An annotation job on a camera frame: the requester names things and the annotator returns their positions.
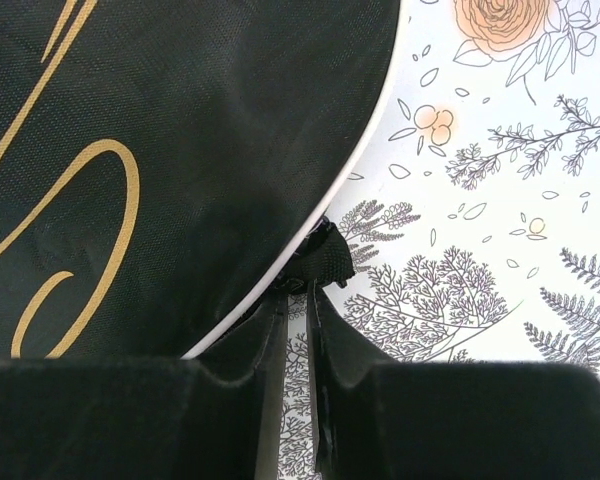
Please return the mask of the black racket cover bag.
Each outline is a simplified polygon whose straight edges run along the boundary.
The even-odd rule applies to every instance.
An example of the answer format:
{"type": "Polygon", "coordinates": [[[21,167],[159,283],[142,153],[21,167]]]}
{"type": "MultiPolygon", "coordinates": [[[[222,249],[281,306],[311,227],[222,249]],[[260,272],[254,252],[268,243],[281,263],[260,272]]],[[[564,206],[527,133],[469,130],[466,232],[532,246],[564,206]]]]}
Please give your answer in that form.
{"type": "Polygon", "coordinates": [[[0,1],[0,358],[198,356],[377,126],[399,1],[0,1]]]}

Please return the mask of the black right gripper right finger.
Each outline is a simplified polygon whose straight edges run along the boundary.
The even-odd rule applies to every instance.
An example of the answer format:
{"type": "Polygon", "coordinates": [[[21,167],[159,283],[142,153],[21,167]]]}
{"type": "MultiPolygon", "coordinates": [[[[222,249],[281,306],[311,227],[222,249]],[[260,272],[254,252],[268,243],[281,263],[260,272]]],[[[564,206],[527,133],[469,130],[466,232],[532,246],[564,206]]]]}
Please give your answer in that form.
{"type": "Polygon", "coordinates": [[[307,337],[325,479],[600,479],[600,381],[583,368],[400,362],[317,286],[307,337]]]}

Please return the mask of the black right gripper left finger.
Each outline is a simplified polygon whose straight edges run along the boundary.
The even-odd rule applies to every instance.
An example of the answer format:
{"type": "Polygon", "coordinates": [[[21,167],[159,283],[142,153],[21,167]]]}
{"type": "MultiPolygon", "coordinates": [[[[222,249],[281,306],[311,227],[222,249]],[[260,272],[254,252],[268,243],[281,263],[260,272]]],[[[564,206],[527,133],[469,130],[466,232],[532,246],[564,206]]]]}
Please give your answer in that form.
{"type": "Polygon", "coordinates": [[[0,479],[273,479],[288,306],[192,360],[0,360],[0,479]]]}

